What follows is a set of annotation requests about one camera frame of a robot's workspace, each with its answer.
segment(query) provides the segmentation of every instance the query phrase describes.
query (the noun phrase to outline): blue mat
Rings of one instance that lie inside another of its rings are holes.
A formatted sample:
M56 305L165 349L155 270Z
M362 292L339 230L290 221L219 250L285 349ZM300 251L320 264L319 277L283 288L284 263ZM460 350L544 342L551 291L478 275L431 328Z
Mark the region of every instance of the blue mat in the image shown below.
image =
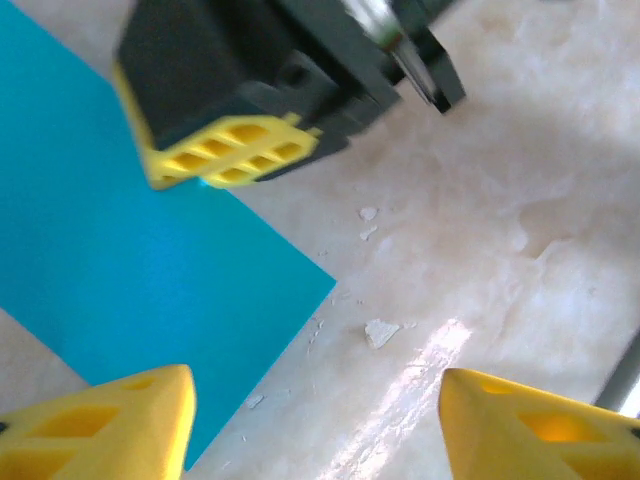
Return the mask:
M190 468L334 281L229 193L151 191L111 87L6 0L0 92L0 307L91 384L190 365Z

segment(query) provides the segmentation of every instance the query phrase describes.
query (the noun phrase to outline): yellow plastic piece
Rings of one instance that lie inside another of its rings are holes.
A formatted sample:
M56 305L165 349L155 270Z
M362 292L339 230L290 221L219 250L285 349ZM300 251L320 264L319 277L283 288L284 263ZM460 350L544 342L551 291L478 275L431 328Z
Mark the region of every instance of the yellow plastic piece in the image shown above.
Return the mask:
M455 480L637 480L640 421L451 369L440 421Z
M0 416L0 480L177 480L195 412L170 366Z
M317 128L300 130L300 117L269 115L222 117L171 148L159 151L119 65L116 90L131 125L149 184L162 190L198 176L217 188L253 183L256 178L313 153Z

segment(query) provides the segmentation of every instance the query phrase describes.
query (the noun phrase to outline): paint chip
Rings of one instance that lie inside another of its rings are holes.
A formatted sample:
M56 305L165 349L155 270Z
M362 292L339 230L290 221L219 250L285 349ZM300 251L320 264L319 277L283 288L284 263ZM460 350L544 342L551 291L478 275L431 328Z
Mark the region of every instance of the paint chip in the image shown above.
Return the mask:
M371 235L373 235L377 230L378 230L378 226L374 225L370 229L365 230L364 232L361 232L360 233L360 238L362 239L363 242L368 242L369 241L369 237Z
M378 209L376 207L364 207L358 212L358 215L365 222L370 222L378 216Z
M258 406L258 404L264 400L264 395L254 395L253 397L249 397L245 402L245 405L249 410L253 410Z
M383 322L379 318L367 322L364 327L369 346L376 350L383 347L398 330L399 325Z

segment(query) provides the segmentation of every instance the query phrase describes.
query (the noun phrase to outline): hole in yellow block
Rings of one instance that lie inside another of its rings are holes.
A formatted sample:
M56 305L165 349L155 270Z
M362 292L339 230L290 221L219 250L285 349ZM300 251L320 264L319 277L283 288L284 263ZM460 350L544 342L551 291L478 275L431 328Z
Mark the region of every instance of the hole in yellow block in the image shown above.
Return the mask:
M93 437L118 413L116 407L78 407L61 413L38 427L30 436L45 438Z
M579 417L568 414L533 413L520 420L545 442L603 442L604 435Z
M188 172L192 170L197 170L201 167L204 167L209 161L206 158L199 157L197 155L193 155L192 153L182 153L177 157L171 159L171 161L182 170L186 170Z
M146 388L149 388L154 381L155 381L155 378L152 378L152 377L143 378L141 380L138 380L137 382L133 382L128 385L125 385L124 387L122 387L122 389L123 390L144 390Z
M278 165L277 162L262 156L253 157L249 163L261 171L270 170Z
M200 148L211 155L215 155L216 157L224 157L235 150L231 145L219 142L218 140L207 140L206 142L202 142L202 144L200 144Z
M564 461L584 480L637 480L640 478L640 459L630 455L611 458L565 458Z
M492 382L484 382L482 384L482 389L485 392L492 393L494 395L508 395L510 393L513 393L509 387Z
M238 168L230 168L229 170L222 172L220 175L218 175L218 177L223 182L237 183L248 180L251 175L244 170L240 170Z
M71 460L70 450L14 450L0 458L0 480L49 480Z
M266 128L258 125L240 125L230 128L228 132L235 140L244 144L253 143L269 133Z
M295 159L300 155L302 147L295 143L287 143L285 145L280 145L279 147L274 148L273 151L280 158L282 158L282 160L289 161Z

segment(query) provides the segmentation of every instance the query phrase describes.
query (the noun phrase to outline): marble floor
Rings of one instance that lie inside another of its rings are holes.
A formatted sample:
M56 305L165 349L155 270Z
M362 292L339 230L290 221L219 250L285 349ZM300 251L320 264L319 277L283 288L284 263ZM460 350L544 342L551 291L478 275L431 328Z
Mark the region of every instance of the marble floor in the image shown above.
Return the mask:
M131 0L14 1L108 72ZM446 480L449 366L591 402L640 325L639 28L626 0L462 1L436 33L463 105L402 85L350 150L238 190L339 283L185 479ZM403 328L373 350L378 318ZM3 411L84 386L7 316L0 365Z

